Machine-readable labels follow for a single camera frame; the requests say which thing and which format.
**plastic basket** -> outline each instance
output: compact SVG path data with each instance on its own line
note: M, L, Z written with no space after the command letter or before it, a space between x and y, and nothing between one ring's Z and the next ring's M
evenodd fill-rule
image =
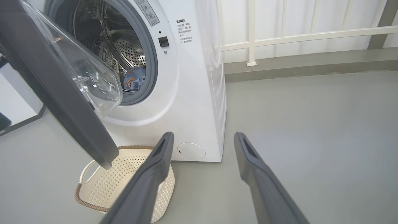
M91 161L82 171L80 182L75 190L79 204L106 213L118 198L138 168L145 162L153 147L119 147L119 156L112 162L109 170L99 166L91 177L84 181L87 170L96 163ZM174 173L170 166L169 174L159 185L151 223L158 221L165 213L174 189Z

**front-loading washing machine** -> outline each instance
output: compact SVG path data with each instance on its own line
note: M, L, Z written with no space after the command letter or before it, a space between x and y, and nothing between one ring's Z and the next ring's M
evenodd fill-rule
M217 1L28 3L84 45L80 51L114 71L122 96L117 105L99 113L102 102L89 104L116 145L155 145L163 133L174 132L172 160L221 161L226 90ZM144 75L132 78L139 69ZM74 81L84 83L84 76ZM91 85L80 90L95 89Z

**laundry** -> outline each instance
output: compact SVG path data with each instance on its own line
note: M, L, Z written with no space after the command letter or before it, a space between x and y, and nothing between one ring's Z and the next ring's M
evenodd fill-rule
M129 69L123 80L124 89L138 91L141 89L145 80L146 69L143 67L135 67Z

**floor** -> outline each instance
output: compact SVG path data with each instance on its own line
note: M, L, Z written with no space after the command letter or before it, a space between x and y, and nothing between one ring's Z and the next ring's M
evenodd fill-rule
M311 224L398 223L397 96L398 72L227 84L222 162L173 161L174 193L157 223L257 223L236 131ZM51 114L0 137L0 222L98 223L103 214L73 198L89 161Z

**metal railing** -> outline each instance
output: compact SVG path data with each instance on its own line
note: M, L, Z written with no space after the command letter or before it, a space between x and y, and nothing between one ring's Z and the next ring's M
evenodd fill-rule
M257 63L255 61L255 47L274 45L274 44L282 44L282 43L294 43L294 42L311 41L311 40L332 39L332 38L340 38L340 37L356 37L356 36L398 33L398 26L377 27L387 0L381 0L371 28L347 29L348 18L352 11L351 10L352 1L353 0L348 0L348 2L347 2L347 6L345 9L344 18L343 18L343 23L342 23L341 29L339 31L315 33L315 25L317 23L318 9L319 9L319 7L318 7L319 0L315 0L314 11L312 13L310 33L285 36L284 32L285 32L285 23L286 23L286 7L287 7L288 0L283 0L282 25L281 25L281 29L280 29L281 37L268 38L268 39L256 39L256 0L248 0L249 41L225 44L222 46L222 51L231 51L231 50L248 48L249 49L249 61L247 62L247 66L255 66L255 65L257 65ZM220 23L221 23L222 39L224 40L224 27L223 27L224 23L223 23L223 17L222 17L221 0L219 0L219 10L220 10L220 17L221 17Z

